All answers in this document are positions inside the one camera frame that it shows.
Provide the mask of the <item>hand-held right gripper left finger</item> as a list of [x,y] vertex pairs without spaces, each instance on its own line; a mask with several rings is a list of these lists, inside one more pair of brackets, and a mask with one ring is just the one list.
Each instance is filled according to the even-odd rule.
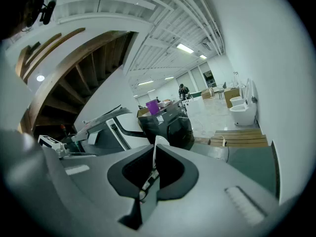
[[32,137],[4,133],[4,187],[22,211],[53,237],[140,237],[110,220],[71,181],[55,151]]

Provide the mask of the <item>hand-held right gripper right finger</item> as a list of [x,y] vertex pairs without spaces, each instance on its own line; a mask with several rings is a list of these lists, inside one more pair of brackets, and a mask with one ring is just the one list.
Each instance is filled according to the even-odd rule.
[[157,205],[142,225],[155,237],[263,236],[277,199],[225,161],[158,145]]

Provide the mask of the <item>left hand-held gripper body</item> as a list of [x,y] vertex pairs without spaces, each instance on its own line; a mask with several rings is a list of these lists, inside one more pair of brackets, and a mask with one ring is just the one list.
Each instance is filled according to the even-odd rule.
[[38,138],[38,143],[43,147],[48,147],[53,149],[59,158],[63,158],[70,153],[67,144],[57,141],[48,135],[40,135]]

